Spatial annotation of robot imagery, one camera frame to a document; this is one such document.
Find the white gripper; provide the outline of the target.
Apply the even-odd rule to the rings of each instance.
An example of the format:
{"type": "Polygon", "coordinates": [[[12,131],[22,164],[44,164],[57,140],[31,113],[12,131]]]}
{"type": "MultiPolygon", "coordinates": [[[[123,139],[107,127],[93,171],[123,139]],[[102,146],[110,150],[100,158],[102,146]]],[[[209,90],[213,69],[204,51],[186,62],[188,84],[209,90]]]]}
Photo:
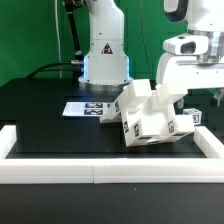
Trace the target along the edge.
{"type": "MultiPolygon", "coordinates": [[[[163,43],[165,53],[160,57],[156,83],[173,82],[187,89],[218,88],[210,98],[212,107],[219,107],[224,97],[224,55],[221,40],[208,33],[184,33],[163,43]]],[[[177,108],[184,108],[185,100],[177,101],[177,108]]]]}

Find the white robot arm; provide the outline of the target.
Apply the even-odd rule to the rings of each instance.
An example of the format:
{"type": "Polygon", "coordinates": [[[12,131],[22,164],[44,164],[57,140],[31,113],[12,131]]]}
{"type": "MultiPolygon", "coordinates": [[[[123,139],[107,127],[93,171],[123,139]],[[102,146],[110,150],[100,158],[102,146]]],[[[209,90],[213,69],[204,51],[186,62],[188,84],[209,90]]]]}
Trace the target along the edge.
{"type": "MultiPolygon", "coordinates": [[[[124,53],[124,14],[114,0],[64,0],[75,48],[81,64],[79,84],[115,90],[131,80],[124,53]],[[73,12],[86,6],[90,18],[90,50],[81,52],[73,12]]],[[[215,88],[210,103],[224,98],[224,0],[163,0],[171,22],[185,22],[184,34],[163,42],[156,82],[178,80],[190,89],[215,88]]]]}

